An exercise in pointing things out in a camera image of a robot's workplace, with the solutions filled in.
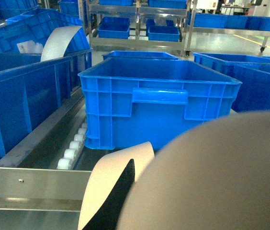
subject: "crate rim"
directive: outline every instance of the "crate rim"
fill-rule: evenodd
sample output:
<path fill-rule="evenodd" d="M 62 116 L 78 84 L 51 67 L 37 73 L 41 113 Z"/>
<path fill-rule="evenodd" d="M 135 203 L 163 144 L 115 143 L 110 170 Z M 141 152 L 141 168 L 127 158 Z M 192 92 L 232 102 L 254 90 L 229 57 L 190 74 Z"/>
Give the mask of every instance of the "crate rim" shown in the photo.
<path fill-rule="evenodd" d="M 165 33 L 150 32 L 151 27 L 170 27 L 170 28 L 176 28 L 176 30 L 178 31 L 178 33 L 177 33 L 177 34 L 165 34 Z M 180 35 L 179 29 L 178 29 L 177 27 L 175 27 L 175 26 L 159 26 L 159 25 L 151 25 L 151 26 L 149 26 L 148 32 L 149 32 L 149 34 L 156 34 L 156 35 Z"/>
<path fill-rule="evenodd" d="M 216 55 L 218 55 L 218 54 L 220 54 L 220 53 L 196 53 L 196 52 L 193 53 L 194 56 L 196 56 L 196 55 L 197 55 L 197 57 L 203 56 L 203 57 L 208 58 L 208 59 L 213 59 L 213 60 L 215 60 L 215 61 L 217 61 L 217 62 L 223 62 L 223 63 L 225 63 L 225 65 L 227 65 L 227 66 L 235 66 L 236 63 L 238 63 L 238 64 L 240 64 L 240 65 L 242 65 L 243 63 L 244 63 L 244 64 L 247 64 L 247 63 L 248 63 L 248 64 L 255 64 L 255 63 L 269 64 L 268 62 L 264 63 L 264 62 L 227 61 L 227 60 L 222 60 L 222 59 L 219 59 L 219 58 L 216 58 L 216 57 L 208 56 L 209 54 L 216 54 Z M 258 57 L 258 56 L 246 55 L 246 54 L 220 54 L 220 55 L 249 56 L 249 57 L 255 57 L 255 58 L 262 58 L 262 57 L 263 57 L 263 58 L 265 58 L 265 59 L 270 60 L 270 58 L 268 58 L 268 57 L 264 57 L 264 56 Z"/>
<path fill-rule="evenodd" d="M 134 53 L 142 53 L 143 51 L 138 51 L 138 50 L 134 50 L 134 51 L 131 51 L 131 50 L 113 50 L 113 51 L 111 51 L 111 52 L 108 52 L 107 54 L 102 54 L 102 56 L 107 56 L 107 55 L 109 55 L 109 54 L 112 54 L 112 53 L 114 53 L 114 52 L 134 52 Z M 174 56 L 174 55 L 172 55 L 172 54 L 170 54 L 170 53 L 168 53 L 168 52 L 161 52 L 161 51 L 151 51 L 151 53 L 165 53 L 165 54 L 167 54 L 167 55 L 169 55 L 170 57 L 173 57 L 173 58 L 178 58 L 177 56 Z"/>
<path fill-rule="evenodd" d="M 80 72 L 80 73 L 78 74 L 78 76 L 81 77 L 81 78 L 139 80 L 139 78 L 131 78 L 131 77 L 113 77 L 113 76 L 83 75 L 84 73 L 90 73 L 91 71 L 95 70 L 96 68 L 99 68 L 100 65 L 104 65 L 105 63 L 110 62 L 112 59 L 115 59 L 115 57 L 109 57 L 109 58 L 107 58 L 105 61 L 100 62 L 100 63 L 98 63 L 97 65 L 95 65 L 95 66 L 93 66 L 93 67 L 90 67 L 89 69 L 86 69 L 86 70 Z M 172 62 L 174 62 L 174 61 L 184 62 L 184 61 L 186 61 L 186 60 L 172 60 L 172 59 L 166 59 L 166 61 L 172 61 Z M 228 81 L 228 82 L 226 82 L 226 81 L 208 81 L 208 80 L 195 80 L 195 81 L 194 81 L 194 80 L 151 79 L 151 78 L 141 78 L 140 80 L 141 80 L 141 81 L 166 81 L 166 82 L 168 82 L 168 81 L 170 81 L 170 82 L 190 82 L 190 81 L 191 81 L 191 82 L 193 82 L 193 83 L 200 83 L 200 84 L 204 84 L 204 83 L 218 83 L 218 84 L 219 84 L 219 83 L 223 83 L 223 84 L 227 84 L 227 85 L 237 85 L 237 84 L 242 84 L 241 81 L 239 81 L 239 80 L 237 80 L 237 79 L 235 79 L 235 78 L 232 78 L 232 77 L 227 76 L 227 75 L 225 75 L 225 74 L 222 74 L 222 73 L 220 73 L 220 72 L 218 72 L 218 71 L 216 71 L 216 70 L 213 70 L 213 69 L 210 69 L 210 68 L 205 67 L 205 66 L 203 66 L 203 65 L 200 65 L 200 64 L 198 64 L 198 63 L 196 63 L 196 62 L 192 62 L 192 61 L 186 61 L 186 62 L 192 63 L 192 64 L 194 64 L 194 65 L 199 66 L 200 68 L 207 69 L 207 70 L 209 70 L 209 71 L 211 71 L 211 72 L 214 72 L 214 73 L 216 73 L 216 74 L 223 75 L 224 77 L 228 78 L 228 80 L 230 80 L 230 81 Z"/>
<path fill-rule="evenodd" d="M 244 64 L 244 65 L 236 65 L 236 67 L 242 67 L 244 69 L 250 69 L 250 70 L 255 70 L 255 71 L 258 71 L 258 72 L 263 72 L 263 73 L 267 73 L 267 74 L 270 74 L 270 72 L 266 72 L 266 71 L 263 71 L 263 70 L 260 70 L 260 69 L 254 69 L 254 68 L 251 68 L 249 65 L 251 65 L 251 63 L 249 64 Z"/>
<path fill-rule="evenodd" d="M 49 64 L 49 62 L 51 62 L 53 65 L 57 65 L 57 64 L 69 62 L 69 61 L 72 60 L 72 57 L 73 56 L 78 56 L 78 55 L 86 54 L 86 53 L 89 53 L 91 51 L 92 51 L 92 49 L 82 50 L 82 51 L 76 51 L 76 52 L 69 53 L 69 56 L 64 56 L 64 57 L 55 58 L 55 59 L 52 59 L 52 60 L 47 60 L 47 61 L 42 61 L 42 62 L 36 62 L 36 63 L 32 63 L 32 64 L 25 65 L 25 66 L 14 67 L 14 68 L 11 68 L 11 69 L 1 70 L 0 71 L 0 82 L 3 81 L 3 79 L 5 81 L 5 80 L 14 79 L 14 78 L 19 77 L 20 75 L 23 75 L 23 74 L 20 74 L 20 75 L 15 75 L 15 76 L 12 76 L 12 77 L 9 77 L 9 78 L 5 78 L 4 76 L 6 74 L 9 74 L 11 71 L 21 70 L 23 68 L 33 68 L 36 65 L 39 66 L 38 69 L 43 69 L 43 68 L 46 68 L 47 67 L 47 65 Z M 23 54 L 23 55 L 36 55 L 36 56 L 40 56 L 41 54 Z"/>

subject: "metal shelf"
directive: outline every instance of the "metal shelf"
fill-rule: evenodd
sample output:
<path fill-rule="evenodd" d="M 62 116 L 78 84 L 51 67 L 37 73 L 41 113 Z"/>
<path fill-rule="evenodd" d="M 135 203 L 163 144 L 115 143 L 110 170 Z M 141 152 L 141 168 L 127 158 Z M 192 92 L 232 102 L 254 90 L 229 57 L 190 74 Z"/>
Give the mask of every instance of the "metal shelf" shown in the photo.
<path fill-rule="evenodd" d="M 79 5 L 82 5 L 83 0 L 78 0 Z M 91 22 L 88 21 L 88 31 L 90 36 L 90 45 L 94 46 L 111 46 L 111 47 L 126 47 L 126 48 L 150 48 L 161 47 L 172 51 L 180 51 L 180 54 L 184 54 L 184 44 L 186 33 L 184 23 L 181 23 L 179 19 L 184 19 L 187 16 L 188 11 L 186 9 L 167 9 L 167 8 L 154 8 L 149 7 L 146 3 L 141 3 L 137 0 L 133 6 L 112 6 L 112 5 L 100 5 L 99 0 L 92 2 L 87 1 L 87 13 L 88 18 L 91 14 L 98 14 L 102 20 L 102 15 L 112 14 L 121 17 L 136 17 L 135 26 L 135 39 L 114 39 L 114 38 L 99 38 L 97 37 L 97 30 L 92 31 Z M 181 42 L 165 42 L 165 41 L 147 41 L 140 40 L 141 21 L 142 18 L 157 18 L 166 17 L 166 19 L 178 19 L 181 31 Z"/>
<path fill-rule="evenodd" d="M 172 15 L 178 16 L 179 18 L 185 18 L 187 10 L 184 9 L 167 9 L 167 8 L 155 8 L 155 7 L 148 7 L 148 6 L 141 6 L 138 8 L 139 14 L 158 14 L 162 15 Z"/>
<path fill-rule="evenodd" d="M 110 6 L 110 5 L 99 5 L 89 4 L 90 13 L 95 14 L 136 14 L 136 6 Z"/>
<path fill-rule="evenodd" d="M 113 47 L 162 47 L 170 50 L 181 50 L 184 48 L 182 42 L 164 42 L 164 41 L 145 41 L 145 40 L 135 40 L 135 39 L 115 39 L 115 38 L 100 38 L 93 37 L 91 39 L 91 44 L 94 46 L 113 46 Z"/>
<path fill-rule="evenodd" d="M 237 29 L 217 29 L 217 28 L 194 27 L 192 32 L 209 33 L 209 34 L 224 34 L 224 35 L 250 35 L 250 36 L 270 37 L 270 31 L 260 31 L 260 30 L 237 30 Z"/>

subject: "gray floor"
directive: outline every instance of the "gray floor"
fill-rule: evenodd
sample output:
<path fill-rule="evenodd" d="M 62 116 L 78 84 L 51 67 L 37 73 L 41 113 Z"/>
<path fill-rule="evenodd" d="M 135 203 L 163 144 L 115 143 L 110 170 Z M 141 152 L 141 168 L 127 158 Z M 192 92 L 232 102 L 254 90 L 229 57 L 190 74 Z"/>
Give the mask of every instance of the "gray floor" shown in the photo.
<path fill-rule="evenodd" d="M 255 42 L 262 43 L 263 39 L 253 36 L 244 36 Z M 270 46 L 270 38 L 268 39 L 267 46 Z M 99 47 L 97 51 L 93 52 L 92 64 L 96 65 L 101 62 L 102 55 L 108 53 L 115 48 L 107 48 L 107 51 L 100 51 Z M 164 51 L 162 49 L 154 49 L 155 51 Z M 191 50 L 193 52 L 204 53 L 223 53 L 223 54 L 245 54 L 254 56 L 270 56 L 270 48 L 267 47 L 263 54 L 260 52 L 260 45 L 254 42 L 245 40 L 243 38 L 230 35 L 230 34 L 204 34 L 194 33 L 192 36 Z M 180 59 L 193 60 L 193 55 L 190 57 L 180 57 Z"/>

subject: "stainless steel shelf rack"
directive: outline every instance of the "stainless steel shelf rack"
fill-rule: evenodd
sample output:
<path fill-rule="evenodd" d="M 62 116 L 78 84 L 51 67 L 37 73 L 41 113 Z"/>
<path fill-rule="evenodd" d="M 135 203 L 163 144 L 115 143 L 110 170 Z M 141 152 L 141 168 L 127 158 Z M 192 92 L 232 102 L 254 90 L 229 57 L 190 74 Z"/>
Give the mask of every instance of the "stainless steel shelf rack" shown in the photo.
<path fill-rule="evenodd" d="M 79 0 L 79 5 L 82 5 L 83 0 Z M 166 50 L 179 51 L 184 55 L 185 45 L 185 19 L 187 18 L 188 11 L 186 9 L 166 9 L 166 8 L 153 8 L 148 4 L 142 3 L 137 0 L 133 6 L 112 6 L 100 5 L 99 0 L 92 2 L 87 1 L 87 16 L 91 17 L 92 14 L 99 15 L 97 17 L 97 25 L 99 25 L 103 15 L 118 15 L 123 17 L 133 18 L 135 20 L 135 37 L 133 39 L 114 39 L 114 38 L 99 38 L 97 29 L 93 30 L 90 20 L 88 21 L 88 31 L 90 37 L 90 46 L 112 46 L 112 47 L 126 47 L 132 49 L 145 49 L 152 47 L 161 47 Z M 166 41 L 147 41 L 140 39 L 141 23 L 144 18 L 157 18 L 165 17 L 166 19 L 176 19 L 176 24 L 180 29 L 181 38 L 179 42 L 166 42 Z"/>
<path fill-rule="evenodd" d="M 185 48 L 185 54 L 188 57 L 191 52 L 191 38 L 192 33 L 210 33 L 210 34 L 226 34 L 226 35 L 251 35 L 251 36 L 262 36 L 265 37 L 260 51 L 261 53 L 265 50 L 268 37 L 270 37 L 270 31 L 258 31 L 258 30 L 237 30 L 237 29 L 216 29 L 216 28 L 202 28 L 194 27 L 194 20 L 197 12 L 197 3 L 198 0 L 194 0 L 193 9 L 191 13 L 191 22 L 190 25 L 186 26 L 186 31 L 188 33 L 187 44 Z"/>

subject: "beige round object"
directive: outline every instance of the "beige round object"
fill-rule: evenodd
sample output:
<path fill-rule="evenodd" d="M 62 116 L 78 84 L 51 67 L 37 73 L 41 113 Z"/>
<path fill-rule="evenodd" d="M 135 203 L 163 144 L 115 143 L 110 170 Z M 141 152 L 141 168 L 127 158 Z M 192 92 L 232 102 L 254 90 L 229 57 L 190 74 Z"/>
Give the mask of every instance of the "beige round object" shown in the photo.
<path fill-rule="evenodd" d="M 169 143 L 130 191 L 118 230 L 270 230 L 270 113 Z"/>

